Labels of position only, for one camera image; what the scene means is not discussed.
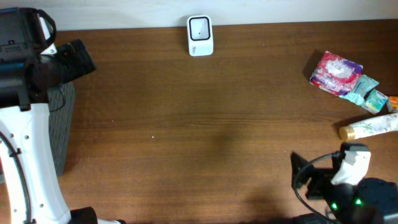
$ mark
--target green led light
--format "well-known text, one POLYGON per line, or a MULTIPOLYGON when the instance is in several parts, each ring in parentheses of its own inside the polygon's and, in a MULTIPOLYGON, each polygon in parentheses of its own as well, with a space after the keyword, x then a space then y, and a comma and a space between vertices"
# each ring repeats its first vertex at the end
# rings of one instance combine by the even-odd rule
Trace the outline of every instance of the green led light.
POLYGON ((356 199, 356 201, 355 201, 355 204, 356 204, 356 205, 362 205, 362 201, 361 201, 361 199, 359 199, 359 198, 358 198, 358 199, 356 199))
POLYGON ((336 203, 333 203, 333 204, 331 205, 331 208, 334 209, 334 210, 337 210, 337 208, 338 208, 338 207, 337 207, 337 204, 336 204, 336 203))

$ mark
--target wood grain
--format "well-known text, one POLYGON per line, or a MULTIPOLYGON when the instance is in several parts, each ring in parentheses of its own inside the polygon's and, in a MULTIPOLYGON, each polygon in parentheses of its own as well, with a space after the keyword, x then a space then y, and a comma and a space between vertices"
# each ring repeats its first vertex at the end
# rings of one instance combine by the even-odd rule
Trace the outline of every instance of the wood grain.
MULTIPOLYGON (((128 223, 239 223, 308 213, 290 188, 290 153, 337 151, 337 129, 370 118, 308 77, 329 50, 398 95, 398 21, 217 26, 193 58, 186 28, 61 32, 98 70, 77 96, 65 174, 71 209, 128 223)), ((397 133, 360 139, 368 177, 396 182, 397 133)), ((0 217, 9 223, 6 186, 0 217)), ((319 210, 324 203, 313 203, 319 210)))

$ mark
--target teal package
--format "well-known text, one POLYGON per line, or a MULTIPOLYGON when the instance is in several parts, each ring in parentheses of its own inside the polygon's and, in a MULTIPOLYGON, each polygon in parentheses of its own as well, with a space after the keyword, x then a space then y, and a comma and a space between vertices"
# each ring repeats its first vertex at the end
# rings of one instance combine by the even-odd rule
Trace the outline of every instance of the teal package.
POLYGON ((353 90, 351 90, 347 95, 339 97, 350 100, 350 102, 355 103, 358 106, 363 106, 365 103, 365 95, 378 84, 379 82, 373 78, 367 77, 366 75, 361 75, 353 90))
POLYGON ((363 108, 372 114, 377 114, 383 108, 388 100, 388 96, 377 90, 373 90, 365 101, 363 108))

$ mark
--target cable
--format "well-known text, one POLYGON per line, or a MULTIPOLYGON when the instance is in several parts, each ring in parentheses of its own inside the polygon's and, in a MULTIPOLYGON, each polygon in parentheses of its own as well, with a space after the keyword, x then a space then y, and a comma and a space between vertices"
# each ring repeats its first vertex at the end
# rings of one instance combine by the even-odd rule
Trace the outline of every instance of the cable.
POLYGON ((62 108, 65 106, 65 104, 67 103, 67 96, 65 96, 65 93, 64 93, 63 90, 62 90, 62 86, 59 86, 58 90, 61 92, 61 94, 62 94, 62 96, 63 96, 62 105, 61 105, 60 107, 58 107, 57 109, 50 110, 50 113, 56 112, 57 110, 62 109, 62 108))
POLYGON ((5 137, 5 135, 1 131, 0 131, 0 139, 5 143, 6 147, 8 147, 8 149, 11 151, 10 157, 13 157, 14 161, 16 163, 19 178, 21 180, 22 190, 24 191, 24 196, 25 196, 25 206, 26 206, 26 221, 25 221, 25 223, 31 223, 30 221, 32 219, 32 210, 30 207, 29 191, 28 191, 27 184, 26 184, 24 170, 22 169, 21 162, 18 158, 18 152, 15 151, 12 144, 8 141, 8 139, 5 137))
POLYGON ((304 205, 306 206, 311 212, 313 212, 316 216, 332 223, 332 224, 339 224, 338 222, 322 215, 320 212, 316 211, 315 209, 313 209, 309 204, 307 204, 306 202, 304 202, 303 198, 300 196, 299 192, 297 191, 297 182, 299 181, 300 176, 304 173, 304 171, 306 169, 308 169, 308 167, 310 167, 311 165, 313 165, 316 162, 322 161, 324 159, 327 158, 331 158, 331 157, 338 157, 340 155, 340 152, 335 152, 335 153, 331 153, 331 154, 327 154, 321 157, 318 157, 316 159, 311 160, 310 162, 308 162, 308 164, 306 164, 305 166, 303 166, 298 172, 297 175, 294 178, 294 182, 293 182, 293 190, 294 193, 296 194, 298 200, 304 205))

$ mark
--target white wall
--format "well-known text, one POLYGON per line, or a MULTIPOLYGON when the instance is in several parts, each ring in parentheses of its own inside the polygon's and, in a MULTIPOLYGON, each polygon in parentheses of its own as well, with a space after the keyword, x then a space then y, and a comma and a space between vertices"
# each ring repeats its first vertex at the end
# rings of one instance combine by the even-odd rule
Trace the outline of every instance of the white wall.
POLYGON ((0 0, 0 8, 47 11, 60 30, 185 26, 206 14, 214 25, 398 18, 398 0, 0 0))

